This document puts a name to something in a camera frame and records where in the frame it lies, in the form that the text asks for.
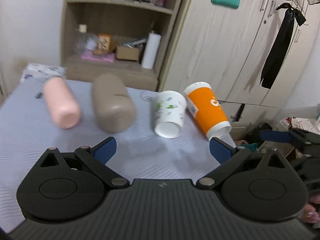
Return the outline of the pink flat box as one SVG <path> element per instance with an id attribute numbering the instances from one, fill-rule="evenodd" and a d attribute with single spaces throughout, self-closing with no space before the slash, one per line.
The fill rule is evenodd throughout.
<path id="1" fill-rule="evenodd" d="M 93 54 L 93 51 L 86 50 L 80 55 L 80 59 L 88 60 L 88 61 L 96 61 L 96 62 L 113 63 L 115 61 L 115 54 L 109 53 L 105 55 L 95 55 Z"/>

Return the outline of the taupe tumbler bottle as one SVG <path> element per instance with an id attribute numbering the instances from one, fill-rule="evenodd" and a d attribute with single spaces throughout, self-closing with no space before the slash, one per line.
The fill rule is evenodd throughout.
<path id="1" fill-rule="evenodd" d="M 137 116 L 125 84 L 114 74 L 103 74 L 93 80 L 92 103 L 96 122 L 107 133 L 127 130 Z"/>

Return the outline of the small cardboard box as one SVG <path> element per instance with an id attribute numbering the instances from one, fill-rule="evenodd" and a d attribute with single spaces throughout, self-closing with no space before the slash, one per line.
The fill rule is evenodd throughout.
<path id="1" fill-rule="evenodd" d="M 140 50 L 132 47 L 118 46 L 116 49 L 116 59 L 126 61 L 138 61 L 140 56 Z"/>

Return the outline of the white floral paper cup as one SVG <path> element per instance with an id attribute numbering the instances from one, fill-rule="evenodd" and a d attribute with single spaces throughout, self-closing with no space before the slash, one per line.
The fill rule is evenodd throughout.
<path id="1" fill-rule="evenodd" d="M 173 90 L 158 93 L 154 132 L 167 139 L 178 137 L 183 128 L 186 108 L 187 101 L 181 93 Z"/>

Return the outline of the purple white tissue pack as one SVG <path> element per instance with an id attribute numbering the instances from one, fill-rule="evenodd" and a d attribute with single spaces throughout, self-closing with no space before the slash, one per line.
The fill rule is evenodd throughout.
<path id="1" fill-rule="evenodd" d="M 38 63 L 29 63 L 23 70 L 20 83 L 28 79 L 50 79 L 52 77 L 66 78 L 66 70 L 60 66 L 50 66 Z"/>

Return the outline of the white paper towel roll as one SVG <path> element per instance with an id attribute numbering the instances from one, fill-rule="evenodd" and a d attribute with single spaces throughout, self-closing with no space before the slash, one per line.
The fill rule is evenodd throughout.
<path id="1" fill-rule="evenodd" d="M 142 58 L 142 68 L 152 69 L 154 67 L 161 39 L 161 35 L 156 33 L 149 33 Z"/>

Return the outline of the light blue table cloth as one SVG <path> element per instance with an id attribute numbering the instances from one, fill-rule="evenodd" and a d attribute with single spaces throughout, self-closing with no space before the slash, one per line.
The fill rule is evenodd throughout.
<path id="1" fill-rule="evenodd" d="M 91 84 L 69 81 L 81 107 L 81 121 L 71 129 L 56 127 L 40 96 L 43 81 L 30 79 L 19 84 L 1 106 L 1 228 L 10 232 L 24 218 L 16 200 L 23 178 L 49 147 L 73 152 L 93 147 L 108 137 L 95 122 Z M 186 115 L 179 137 L 165 139 L 153 130 L 155 92 L 130 88 L 137 117 L 125 132 L 117 133 L 115 155 L 107 162 L 129 181 L 143 179 L 191 179 L 197 181 L 219 163 L 209 151 L 209 142 Z"/>

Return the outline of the black hanging ribbon tie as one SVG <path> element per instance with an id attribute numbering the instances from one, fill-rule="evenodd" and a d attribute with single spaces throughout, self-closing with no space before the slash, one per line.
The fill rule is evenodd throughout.
<path id="1" fill-rule="evenodd" d="M 294 8 L 290 3 L 282 3 L 276 10 L 280 9 L 286 9 L 285 15 L 264 63 L 260 77 L 261 87 L 266 89 L 271 89 L 283 65 L 291 44 L 295 23 L 302 26 L 306 22 L 303 13 L 299 9 Z"/>

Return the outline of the wooden open shelf unit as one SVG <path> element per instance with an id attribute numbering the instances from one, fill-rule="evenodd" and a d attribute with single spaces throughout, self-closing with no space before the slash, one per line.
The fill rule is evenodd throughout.
<path id="1" fill-rule="evenodd" d="M 60 51 L 67 78 L 91 82 L 100 74 L 112 73 L 128 87 L 156 91 L 182 1 L 166 0 L 164 7 L 158 7 L 156 0 L 64 0 Z M 80 24 L 87 25 L 89 34 L 111 35 L 113 50 L 121 41 L 147 37 L 152 31 L 161 35 L 154 67 L 142 68 L 138 61 L 80 59 L 74 52 Z"/>

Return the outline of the orange Coco paper cup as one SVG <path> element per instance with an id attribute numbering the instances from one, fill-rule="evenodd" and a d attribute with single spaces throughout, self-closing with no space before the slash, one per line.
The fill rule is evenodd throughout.
<path id="1" fill-rule="evenodd" d="M 200 81 L 189 85 L 183 94 L 187 109 L 207 139 L 222 138 L 232 129 L 210 84 Z"/>

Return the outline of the clear bottle beige cap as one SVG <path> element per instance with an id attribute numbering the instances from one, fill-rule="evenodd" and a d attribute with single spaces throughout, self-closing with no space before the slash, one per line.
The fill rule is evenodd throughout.
<path id="1" fill-rule="evenodd" d="M 87 43 L 87 25 L 80 24 L 76 33 L 76 43 L 74 47 L 74 52 L 76 55 L 83 53 L 86 50 Z"/>

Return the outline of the orange printed small box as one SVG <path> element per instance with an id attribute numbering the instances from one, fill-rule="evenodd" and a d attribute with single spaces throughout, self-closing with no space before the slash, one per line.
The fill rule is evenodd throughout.
<path id="1" fill-rule="evenodd" d="M 98 48 L 109 51 L 111 47 L 112 36 L 108 34 L 100 34 L 98 40 Z"/>

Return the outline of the pink tumbler bottle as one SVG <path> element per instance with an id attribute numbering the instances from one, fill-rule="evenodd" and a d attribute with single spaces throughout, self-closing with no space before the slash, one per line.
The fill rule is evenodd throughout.
<path id="1" fill-rule="evenodd" d="M 52 77 L 43 85 L 43 96 L 53 123 L 62 129 L 76 126 L 81 119 L 81 109 L 61 77 Z"/>

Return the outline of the light wood wardrobe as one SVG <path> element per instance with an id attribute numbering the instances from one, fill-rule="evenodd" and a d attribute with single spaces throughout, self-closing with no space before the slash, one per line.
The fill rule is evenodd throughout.
<path id="1" fill-rule="evenodd" d="M 211 0 L 183 0 L 160 90 L 181 92 L 204 81 L 234 132 L 272 120 L 284 107 L 310 54 L 319 26 L 319 5 L 294 27 L 285 61 L 271 89 L 260 85 L 264 62 L 276 39 L 286 0 L 240 0 L 238 9 Z"/>

